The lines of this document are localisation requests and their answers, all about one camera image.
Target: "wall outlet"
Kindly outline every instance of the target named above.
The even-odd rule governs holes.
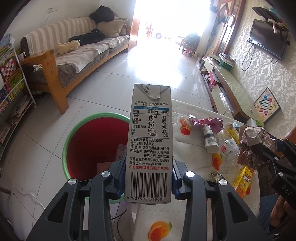
[[[54,7],[49,7],[47,9],[47,12],[50,13],[50,12],[55,12],[57,10],[59,10],[59,6],[54,6]]]

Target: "television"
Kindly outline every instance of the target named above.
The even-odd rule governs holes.
[[[278,25],[276,25],[276,29],[277,34],[274,33],[271,22],[254,19],[248,42],[281,60],[286,48],[289,31]]]

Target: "red box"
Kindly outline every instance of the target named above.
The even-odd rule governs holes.
[[[217,75],[213,71],[210,71],[209,76],[212,85],[221,85]]]

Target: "table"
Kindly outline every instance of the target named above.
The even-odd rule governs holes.
[[[214,168],[211,165],[212,154],[207,153],[204,147],[203,133],[200,130],[192,130],[189,136],[184,136],[179,131],[179,118],[188,118],[188,113],[195,115],[199,119],[207,117],[219,117],[223,119],[223,124],[234,122],[233,119],[220,115],[218,113],[190,105],[177,100],[172,100],[173,112],[173,155],[178,161],[186,164],[188,170],[195,171],[202,177],[209,176],[209,172]],[[233,182],[240,165],[229,167],[227,163],[220,166],[221,174],[229,181]],[[244,201],[253,211],[255,216],[259,214],[260,191],[259,179],[257,171],[252,177],[251,193],[246,195]],[[168,204],[145,205],[140,204],[137,210],[135,231],[133,241],[147,241],[147,233],[150,230],[151,224],[163,220],[172,223],[172,229],[166,238],[162,241],[180,241],[183,231],[183,223],[186,211],[186,201],[178,201],[172,195],[172,200]],[[208,240],[212,240],[212,213],[210,208],[210,201],[207,202],[208,226],[207,236]]]

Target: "electrical wire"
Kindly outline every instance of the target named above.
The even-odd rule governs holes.
[[[46,22],[47,22],[47,20],[48,20],[48,18],[49,18],[49,16],[50,16],[51,13],[52,12],[50,12],[49,15],[47,16],[47,19],[45,20],[45,23],[44,23],[43,27],[45,26],[45,24],[46,24]]]
[[[11,184],[12,184],[12,181],[11,181],[11,179],[7,176],[7,175],[4,175],[5,177],[7,177],[9,180],[10,180],[10,182],[11,182]],[[28,194],[31,194],[32,196],[33,196],[33,198],[35,198],[36,199],[36,201],[37,202],[39,202],[40,203],[40,205],[44,208],[44,210],[45,210],[45,207],[43,206],[43,204],[34,196],[34,194],[33,193],[30,193],[30,192],[28,192],[28,193],[24,193],[24,192],[22,192],[20,189],[18,189],[17,187],[15,187],[14,185],[13,185],[13,187],[16,189],[16,190],[18,190],[21,194],[23,194],[23,195],[28,195]]]
[[[253,45],[250,47],[250,49],[248,50],[246,56],[244,57],[244,60],[243,60],[243,62],[242,62],[242,66],[243,66],[244,61],[246,60],[246,57],[247,57],[247,55],[249,54],[249,52],[250,52],[250,50],[251,50],[252,47],[253,47]],[[243,68],[242,68],[243,71],[247,71],[248,68],[250,67],[251,62],[252,62],[252,59],[253,59],[253,55],[254,55],[254,53],[255,53],[256,48],[257,48],[257,45],[255,45],[255,48],[254,48],[254,51],[253,51],[253,54],[252,54],[252,57],[251,57],[251,60],[250,60],[249,66],[248,66],[246,69],[243,69]]]
[[[122,214],[119,215],[120,217],[119,217],[119,219],[118,219],[118,221],[117,221],[117,224],[116,224],[117,232],[118,232],[118,235],[119,235],[121,241],[123,241],[123,239],[122,239],[122,237],[121,237],[121,235],[120,235],[120,233],[119,233],[118,223],[119,223],[120,218],[124,215],[124,213],[125,213],[126,211],[127,211],[127,209],[126,209]]]
[[[111,220],[121,217],[126,211],[127,211],[127,209],[122,214],[119,214],[118,216],[111,218]]]
[[[272,56],[272,59],[271,59],[271,61],[270,61],[270,64],[275,64],[276,62],[278,62],[279,61],[279,59],[277,60],[277,61],[275,61],[274,63],[272,62],[273,61],[273,59],[274,59],[274,57]]]

